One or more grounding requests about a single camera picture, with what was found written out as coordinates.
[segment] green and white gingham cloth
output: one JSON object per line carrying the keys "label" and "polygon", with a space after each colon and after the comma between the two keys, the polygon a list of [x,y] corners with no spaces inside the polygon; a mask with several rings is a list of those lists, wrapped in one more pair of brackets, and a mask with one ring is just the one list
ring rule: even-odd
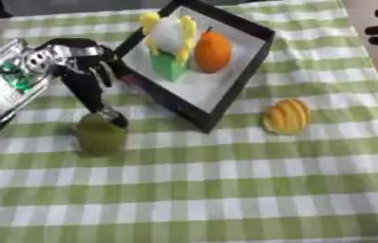
{"label": "green and white gingham cloth", "polygon": [[[378,242],[378,74],[342,3],[226,9],[276,40],[210,135],[118,82],[108,99],[130,128],[112,158],[78,152],[86,110],[60,82],[19,113],[0,133],[1,243]],[[3,36],[115,47],[141,12],[17,17]],[[259,113],[288,98],[312,124],[266,133]]]}

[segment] orange fruit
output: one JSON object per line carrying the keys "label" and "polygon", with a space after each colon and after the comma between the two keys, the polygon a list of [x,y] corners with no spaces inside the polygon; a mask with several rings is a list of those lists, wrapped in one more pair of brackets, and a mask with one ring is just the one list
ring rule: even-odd
{"label": "orange fruit", "polygon": [[195,47],[195,60],[202,71],[212,73],[225,67],[232,54],[229,40],[211,30],[202,33]]}

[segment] checkered tablecloth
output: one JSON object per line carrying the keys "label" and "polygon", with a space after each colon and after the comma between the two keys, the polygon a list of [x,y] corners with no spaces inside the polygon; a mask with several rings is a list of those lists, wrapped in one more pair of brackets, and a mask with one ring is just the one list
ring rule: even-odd
{"label": "checkered tablecloth", "polygon": [[[52,84],[0,133],[0,242],[378,242],[378,74],[342,3],[226,9],[276,40],[216,129],[204,135],[116,82],[125,149],[87,158],[69,128],[86,111]],[[115,47],[141,12],[17,17],[3,36]],[[309,105],[312,124],[266,133],[259,113],[288,98]]]}

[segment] white toy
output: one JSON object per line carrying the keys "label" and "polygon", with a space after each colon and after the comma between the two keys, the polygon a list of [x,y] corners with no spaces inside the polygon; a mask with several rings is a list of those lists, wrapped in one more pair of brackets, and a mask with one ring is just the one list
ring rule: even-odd
{"label": "white toy", "polygon": [[180,66],[186,64],[197,32],[197,24],[190,16],[160,18],[156,12],[147,12],[141,16],[141,22],[143,34],[147,35],[146,45],[152,54],[160,54],[160,49],[175,54]]}

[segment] green block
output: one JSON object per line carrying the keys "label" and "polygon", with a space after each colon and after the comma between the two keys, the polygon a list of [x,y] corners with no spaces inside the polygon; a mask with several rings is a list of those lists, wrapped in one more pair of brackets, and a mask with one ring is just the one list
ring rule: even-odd
{"label": "green block", "polygon": [[176,62],[176,56],[170,53],[160,51],[160,54],[151,53],[150,56],[154,70],[170,81],[175,81],[187,68],[187,63],[184,66],[179,66]]}

